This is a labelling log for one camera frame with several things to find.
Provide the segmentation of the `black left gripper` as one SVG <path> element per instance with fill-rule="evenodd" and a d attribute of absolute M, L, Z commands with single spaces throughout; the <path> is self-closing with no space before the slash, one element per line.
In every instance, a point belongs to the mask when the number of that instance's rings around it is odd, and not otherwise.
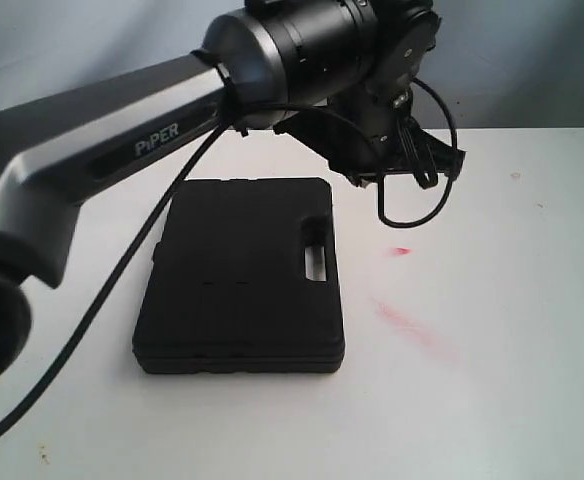
<path fill-rule="evenodd" d="M 448 144 L 421 128 L 412 115 L 413 91 L 388 103 L 362 87 L 331 96 L 324 106 L 294 114 L 274 132 L 288 134 L 328 161 L 329 168 L 360 186 L 383 175 L 411 175 L 422 189 L 438 185 L 439 176 L 455 181 L 465 152 L 458 148 L 456 123 L 441 96 L 420 86 L 440 107 L 448 123 Z"/>

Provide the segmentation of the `grey left Piper robot arm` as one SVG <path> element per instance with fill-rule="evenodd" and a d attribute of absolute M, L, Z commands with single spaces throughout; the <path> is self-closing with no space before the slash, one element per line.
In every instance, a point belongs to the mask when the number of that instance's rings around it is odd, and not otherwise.
<path fill-rule="evenodd" d="M 0 375 L 31 317 L 22 283 L 61 283 L 81 206 L 208 132 L 272 129 L 355 185 L 458 178 L 411 89 L 442 20 L 429 1 L 248 1 L 190 54 L 0 111 Z"/>

